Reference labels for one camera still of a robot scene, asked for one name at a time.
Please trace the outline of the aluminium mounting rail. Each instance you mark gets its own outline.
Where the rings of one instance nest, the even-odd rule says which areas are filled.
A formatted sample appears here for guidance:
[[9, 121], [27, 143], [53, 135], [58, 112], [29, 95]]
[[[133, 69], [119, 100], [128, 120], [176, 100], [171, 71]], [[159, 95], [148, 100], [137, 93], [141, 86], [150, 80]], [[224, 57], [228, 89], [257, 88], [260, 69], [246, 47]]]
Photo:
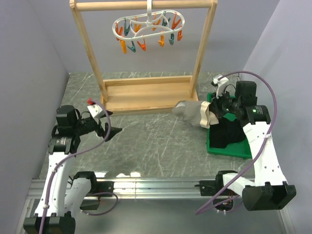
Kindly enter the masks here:
[[39, 204], [32, 217], [24, 219], [28, 234], [73, 234], [76, 216], [83, 212], [94, 216], [102, 198], [192, 199], [209, 198], [204, 210], [229, 213], [236, 209], [235, 199], [248, 211], [281, 210], [295, 196], [296, 188], [286, 180], [274, 178], [258, 182], [223, 171], [214, 179], [98, 179], [93, 172], [77, 173], [73, 179], [56, 176], [41, 187]]

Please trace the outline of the black garment in bin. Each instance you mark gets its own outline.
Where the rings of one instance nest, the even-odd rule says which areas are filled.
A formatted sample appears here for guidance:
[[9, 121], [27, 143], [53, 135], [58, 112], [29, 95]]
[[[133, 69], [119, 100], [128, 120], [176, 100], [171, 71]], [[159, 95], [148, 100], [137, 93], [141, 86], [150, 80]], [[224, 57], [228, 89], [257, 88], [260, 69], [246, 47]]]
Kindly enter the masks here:
[[219, 123], [210, 126], [209, 146], [224, 149], [229, 144], [240, 143], [246, 138], [238, 119], [220, 118]]

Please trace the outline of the orange clip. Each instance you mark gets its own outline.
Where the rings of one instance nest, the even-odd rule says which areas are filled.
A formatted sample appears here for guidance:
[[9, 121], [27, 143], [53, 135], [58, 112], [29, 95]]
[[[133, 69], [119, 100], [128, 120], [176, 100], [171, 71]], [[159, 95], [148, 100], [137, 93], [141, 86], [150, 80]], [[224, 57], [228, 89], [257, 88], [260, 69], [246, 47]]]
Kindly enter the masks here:
[[118, 35], [118, 37], [116, 37], [116, 40], [119, 41], [121, 37], [123, 37], [123, 27], [119, 27], [119, 24], [116, 23], [115, 24], [115, 32]]
[[177, 12], [175, 12], [174, 19], [172, 21], [171, 29], [174, 30], [181, 23], [181, 18], [177, 16]]
[[145, 40], [143, 40], [143, 43], [141, 43], [140, 41], [137, 41], [137, 44], [143, 51], [146, 51], [146, 42], [145, 42]]
[[181, 41], [183, 35], [182, 35], [182, 30], [178, 31], [178, 34], [177, 34], [177, 41]]

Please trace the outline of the yellow clip inner left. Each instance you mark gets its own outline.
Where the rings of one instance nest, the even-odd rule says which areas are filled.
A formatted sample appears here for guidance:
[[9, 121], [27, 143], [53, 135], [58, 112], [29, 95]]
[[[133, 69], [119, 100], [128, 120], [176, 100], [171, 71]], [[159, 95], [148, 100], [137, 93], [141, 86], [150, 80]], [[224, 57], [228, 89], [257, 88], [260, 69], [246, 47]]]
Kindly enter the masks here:
[[135, 25], [134, 25], [134, 31], [137, 33], [141, 29], [142, 23], [138, 21], [138, 17], [135, 16]]

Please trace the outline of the yellow clip front left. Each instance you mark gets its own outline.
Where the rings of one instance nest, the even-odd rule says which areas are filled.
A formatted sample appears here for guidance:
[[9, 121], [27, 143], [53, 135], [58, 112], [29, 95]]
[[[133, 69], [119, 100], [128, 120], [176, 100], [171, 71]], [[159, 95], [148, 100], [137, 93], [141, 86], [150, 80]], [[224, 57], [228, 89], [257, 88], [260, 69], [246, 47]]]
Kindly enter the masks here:
[[127, 53], [127, 46], [126, 46], [126, 42], [124, 40], [120, 40], [120, 45], [121, 45], [121, 48], [122, 48], [122, 52], [124, 54]]

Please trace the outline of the wooden hanging rack frame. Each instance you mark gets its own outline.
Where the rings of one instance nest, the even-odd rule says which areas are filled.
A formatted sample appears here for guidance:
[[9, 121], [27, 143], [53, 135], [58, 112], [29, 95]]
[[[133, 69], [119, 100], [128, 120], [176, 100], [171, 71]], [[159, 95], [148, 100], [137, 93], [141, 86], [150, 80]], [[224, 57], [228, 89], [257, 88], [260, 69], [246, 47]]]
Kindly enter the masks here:
[[148, 78], [103, 79], [96, 56], [82, 18], [87, 11], [146, 10], [147, 0], [69, 2], [74, 20], [81, 35], [89, 62], [101, 91], [104, 106], [119, 114], [169, 112], [180, 100], [198, 99], [196, 84], [203, 62], [209, 34], [214, 21], [218, 2], [215, 0], [152, 0], [152, 11], [206, 8], [195, 66], [192, 75]]

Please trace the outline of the yellow clip front right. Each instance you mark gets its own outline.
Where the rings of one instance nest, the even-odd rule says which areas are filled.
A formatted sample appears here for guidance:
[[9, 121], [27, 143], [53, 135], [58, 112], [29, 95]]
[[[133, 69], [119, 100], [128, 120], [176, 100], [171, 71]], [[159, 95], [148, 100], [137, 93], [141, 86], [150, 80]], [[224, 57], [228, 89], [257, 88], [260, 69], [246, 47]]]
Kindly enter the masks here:
[[158, 41], [158, 44], [160, 45], [160, 47], [164, 47], [164, 31], [161, 32], [160, 35], [160, 40]]

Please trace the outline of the teal clip back left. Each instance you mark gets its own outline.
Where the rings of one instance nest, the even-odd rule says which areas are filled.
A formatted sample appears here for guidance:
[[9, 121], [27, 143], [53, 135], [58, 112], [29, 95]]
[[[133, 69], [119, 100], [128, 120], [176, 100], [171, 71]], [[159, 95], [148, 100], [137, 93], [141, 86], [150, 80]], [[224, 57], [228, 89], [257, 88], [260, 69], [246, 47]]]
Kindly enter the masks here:
[[131, 30], [131, 24], [128, 22], [126, 18], [124, 18], [124, 35], [128, 36], [130, 30]]

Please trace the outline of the yellow clip back centre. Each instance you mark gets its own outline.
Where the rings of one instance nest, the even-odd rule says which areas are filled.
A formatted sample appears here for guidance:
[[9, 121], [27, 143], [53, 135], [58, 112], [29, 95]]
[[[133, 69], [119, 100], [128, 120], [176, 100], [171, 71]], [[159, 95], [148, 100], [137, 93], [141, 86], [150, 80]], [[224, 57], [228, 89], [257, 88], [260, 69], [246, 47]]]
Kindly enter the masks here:
[[162, 14], [154, 14], [153, 25], [159, 25], [162, 19]]

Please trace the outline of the taupe underwear beige waistband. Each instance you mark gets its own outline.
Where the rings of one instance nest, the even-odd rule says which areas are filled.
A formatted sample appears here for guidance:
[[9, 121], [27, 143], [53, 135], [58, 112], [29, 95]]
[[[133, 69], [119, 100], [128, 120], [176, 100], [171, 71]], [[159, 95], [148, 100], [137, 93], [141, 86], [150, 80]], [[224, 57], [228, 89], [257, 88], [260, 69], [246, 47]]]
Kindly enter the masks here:
[[217, 125], [217, 116], [209, 110], [211, 103], [208, 101], [179, 101], [172, 109], [172, 114], [192, 126], [200, 126], [209, 129], [211, 125]]

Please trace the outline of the teal clip front left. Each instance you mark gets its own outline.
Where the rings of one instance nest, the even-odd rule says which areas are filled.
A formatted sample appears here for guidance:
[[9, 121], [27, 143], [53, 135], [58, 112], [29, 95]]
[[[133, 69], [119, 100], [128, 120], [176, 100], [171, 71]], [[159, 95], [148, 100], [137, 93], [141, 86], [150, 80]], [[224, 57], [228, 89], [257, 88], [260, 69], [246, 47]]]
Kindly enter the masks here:
[[137, 51], [135, 43], [133, 41], [131, 43], [132, 43], [132, 45], [131, 46], [127, 45], [127, 48], [135, 53]]

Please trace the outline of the yellow clip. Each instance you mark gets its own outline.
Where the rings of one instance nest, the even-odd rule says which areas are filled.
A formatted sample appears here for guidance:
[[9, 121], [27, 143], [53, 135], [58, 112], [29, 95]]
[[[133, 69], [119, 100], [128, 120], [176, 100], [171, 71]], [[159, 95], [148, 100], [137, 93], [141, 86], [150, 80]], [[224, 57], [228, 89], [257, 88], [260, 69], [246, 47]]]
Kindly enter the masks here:
[[134, 31], [137, 33], [141, 29], [142, 23], [138, 21], [138, 17], [135, 16], [135, 25], [134, 25]]
[[160, 47], [164, 47], [164, 31], [161, 32], [160, 35], [160, 40], [158, 41], [158, 44], [160, 45]]
[[121, 48], [122, 48], [122, 52], [124, 54], [127, 53], [127, 46], [126, 46], [126, 42], [124, 40], [120, 40], [120, 45], [121, 45]]
[[162, 14], [154, 14], [153, 25], [159, 25], [162, 19]]

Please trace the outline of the teal clip back centre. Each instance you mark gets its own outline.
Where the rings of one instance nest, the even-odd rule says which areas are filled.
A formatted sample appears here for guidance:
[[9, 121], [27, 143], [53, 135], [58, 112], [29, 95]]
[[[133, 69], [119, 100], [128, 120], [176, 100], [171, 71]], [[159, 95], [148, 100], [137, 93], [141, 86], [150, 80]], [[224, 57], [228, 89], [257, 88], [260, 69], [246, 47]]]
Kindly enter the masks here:
[[163, 13], [162, 13], [162, 23], [161, 23], [161, 25], [164, 26], [164, 27], [169, 26], [170, 20], [171, 20], [170, 17], [169, 17], [169, 18], [166, 17], [166, 11], [163, 11]]

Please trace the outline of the teal clip front right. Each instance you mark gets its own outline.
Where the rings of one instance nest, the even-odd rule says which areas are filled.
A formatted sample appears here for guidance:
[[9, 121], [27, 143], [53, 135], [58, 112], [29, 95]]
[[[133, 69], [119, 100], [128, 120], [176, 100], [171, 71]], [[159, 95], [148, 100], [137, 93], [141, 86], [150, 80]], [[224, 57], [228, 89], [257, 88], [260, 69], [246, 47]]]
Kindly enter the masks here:
[[174, 41], [175, 41], [175, 35], [174, 35], [174, 33], [171, 33], [171, 34], [170, 34], [170, 38], [169, 38], [169, 44], [170, 44], [170, 45], [173, 45], [173, 44], [174, 44]]

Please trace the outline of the green plastic bin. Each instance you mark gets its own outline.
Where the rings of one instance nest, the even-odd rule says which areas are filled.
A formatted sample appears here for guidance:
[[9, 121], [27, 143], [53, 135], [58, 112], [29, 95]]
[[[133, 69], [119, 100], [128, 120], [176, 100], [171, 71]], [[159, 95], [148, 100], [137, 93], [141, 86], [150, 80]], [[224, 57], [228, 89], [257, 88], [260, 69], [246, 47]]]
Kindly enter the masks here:
[[[207, 101], [212, 101], [212, 93], [207, 94]], [[227, 113], [222, 118], [227, 119], [228, 121], [234, 122], [237, 126], [236, 129], [239, 130], [239, 133], [243, 136], [243, 129], [240, 126], [240, 122], [236, 119], [234, 114]], [[246, 136], [245, 138], [240, 142], [230, 143], [225, 148], [216, 148], [210, 146], [211, 139], [210, 139], [210, 130], [211, 127], [207, 130], [207, 140], [206, 140], [206, 149], [209, 154], [214, 155], [222, 155], [222, 156], [230, 156], [230, 157], [236, 157], [236, 158], [242, 158], [242, 159], [252, 159], [251, 150], [249, 147], [248, 140]]]

